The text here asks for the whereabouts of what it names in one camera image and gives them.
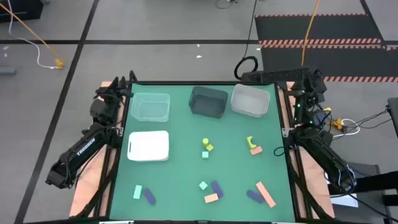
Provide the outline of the light grey plastic bin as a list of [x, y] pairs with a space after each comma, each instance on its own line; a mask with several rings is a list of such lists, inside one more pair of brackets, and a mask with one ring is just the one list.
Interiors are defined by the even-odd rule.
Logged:
[[234, 112], [260, 118], [267, 113], [269, 101], [268, 91], [237, 84], [233, 89], [230, 103]]

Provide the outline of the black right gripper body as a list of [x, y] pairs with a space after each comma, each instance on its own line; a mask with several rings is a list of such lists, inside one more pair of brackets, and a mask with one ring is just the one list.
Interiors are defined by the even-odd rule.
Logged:
[[307, 92], [324, 93], [326, 85], [324, 83], [324, 76], [319, 69], [311, 70], [309, 68], [301, 69], [302, 79], [300, 88]]

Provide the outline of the dark grey plastic bin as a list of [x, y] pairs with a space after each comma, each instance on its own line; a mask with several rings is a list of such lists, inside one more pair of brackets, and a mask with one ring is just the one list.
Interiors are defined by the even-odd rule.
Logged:
[[224, 115], [228, 93], [203, 86], [195, 86], [189, 99], [189, 107], [193, 114], [211, 118], [221, 118]]

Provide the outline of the white plastic bin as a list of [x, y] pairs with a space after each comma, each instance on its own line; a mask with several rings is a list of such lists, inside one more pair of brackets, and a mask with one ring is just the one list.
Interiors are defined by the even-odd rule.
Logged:
[[136, 162], [166, 161], [169, 158], [168, 132], [132, 132], [127, 144], [127, 158]]

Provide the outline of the green table mat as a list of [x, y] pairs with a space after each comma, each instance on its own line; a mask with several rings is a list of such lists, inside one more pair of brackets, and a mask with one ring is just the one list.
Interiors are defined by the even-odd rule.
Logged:
[[[165, 123], [141, 122], [129, 116], [125, 132], [167, 131], [169, 158], [166, 161], [134, 162], [127, 158], [127, 143], [121, 149], [110, 218], [118, 220], [221, 220], [250, 222], [293, 222], [292, 194], [285, 157], [274, 150], [282, 145], [279, 110], [273, 85], [267, 85], [270, 105], [261, 118], [235, 113], [227, 108], [219, 118], [193, 114], [188, 105], [190, 85], [134, 85], [134, 93], [166, 93], [170, 96], [170, 115]], [[254, 156], [246, 138], [261, 146]], [[209, 139], [214, 149], [203, 146]], [[203, 159], [202, 152], [209, 152]], [[205, 203], [204, 196], [214, 194], [211, 183], [217, 181], [222, 198]], [[204, 181], [207, 188], [199, 184]], [[276, 206], [257, 203], [248, 190], [261, 195], [256, 183], [262, 182]], [[142, 186], [141, 198], [133, 199], [136, 185]], [[143, 190], [156, 199], [151, 205]]]

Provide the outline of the white paper sheet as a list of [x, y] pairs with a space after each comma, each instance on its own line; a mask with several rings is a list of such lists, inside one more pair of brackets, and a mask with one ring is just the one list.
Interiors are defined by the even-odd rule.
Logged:
[[351, 195], [338, 195], [337, 197], [332, 197], [331, 202], [335, 205], [342, 205], [346, 207], [358, 208], [357, 194]]

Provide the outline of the long orange block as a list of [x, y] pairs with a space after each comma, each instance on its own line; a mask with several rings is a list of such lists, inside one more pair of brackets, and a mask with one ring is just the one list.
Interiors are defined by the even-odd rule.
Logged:
[[260, 194], [263, 196], [264, 200], [267, 202], [268, 206], [270, 208], [275, 207], [276, 203], [275, 203], [274, 199], [271, 197], [270, 193], [265, 188], [265, 186], [263, 185], [263, 183], [262, 182], [256, 183], [256, 187], [257, 187], [258, 191], [260, 192]]

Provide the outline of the black hazard-striped floor mat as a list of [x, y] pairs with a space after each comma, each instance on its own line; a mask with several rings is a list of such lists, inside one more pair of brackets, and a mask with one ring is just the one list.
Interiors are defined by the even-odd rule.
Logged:
[[367, 14], [255, 18], [266, 71], [318, 68], [327, 82], [398, 83], [398, 46], [388, 46]]

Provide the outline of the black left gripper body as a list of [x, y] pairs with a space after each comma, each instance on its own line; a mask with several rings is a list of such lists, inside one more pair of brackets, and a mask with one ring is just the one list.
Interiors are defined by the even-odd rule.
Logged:
[[102, 86], [95, 91], [95, 97], [113, 97], [122, 100], [123, 98], [131, 98], [133, 93], [126, 85]]

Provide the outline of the clear plastic bin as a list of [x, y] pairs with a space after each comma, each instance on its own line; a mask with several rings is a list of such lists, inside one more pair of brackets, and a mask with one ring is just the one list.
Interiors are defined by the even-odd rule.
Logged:
[[166, 93], [135, 93], [130, 114], [138, 121], [164, 123], [169, 120], [170, 96]]

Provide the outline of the black cabinet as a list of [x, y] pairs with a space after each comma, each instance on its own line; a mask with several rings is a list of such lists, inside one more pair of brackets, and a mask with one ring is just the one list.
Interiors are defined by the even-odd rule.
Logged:
[[0, 0], [6, 8], [12, 8], [13, 13], [21, 20], [39, 19], [43, 3], [41, 0]]

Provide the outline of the purple rounded block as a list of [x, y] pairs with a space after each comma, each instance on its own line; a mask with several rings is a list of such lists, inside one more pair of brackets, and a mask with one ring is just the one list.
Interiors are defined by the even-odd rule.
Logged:
[[263, 203], [265, 201], [265, 199], [262, 197], [262, 195], [257, 194], [253, 190], [248, 190], [246, 194], [247, 194], [248, 197], [250, 197], [251, 199], [253, 199], [257, 203]]
[[144, 189], [143, 190], [144, 196], [146, 198], [146, 200], [151, 204], [151, 205], [155, 205], [156, 203], [156, 199], [154, 197], [154, 195], [152, 194], [152, 192], [149, 189]]
[[213, 189], [213, 191], [217, 194], [218, 198], [222, 198], [224, 196], [224, 193], [219, 185], [219, 183], [217, 181], [213, 181], [211, 183], [211, 188]]

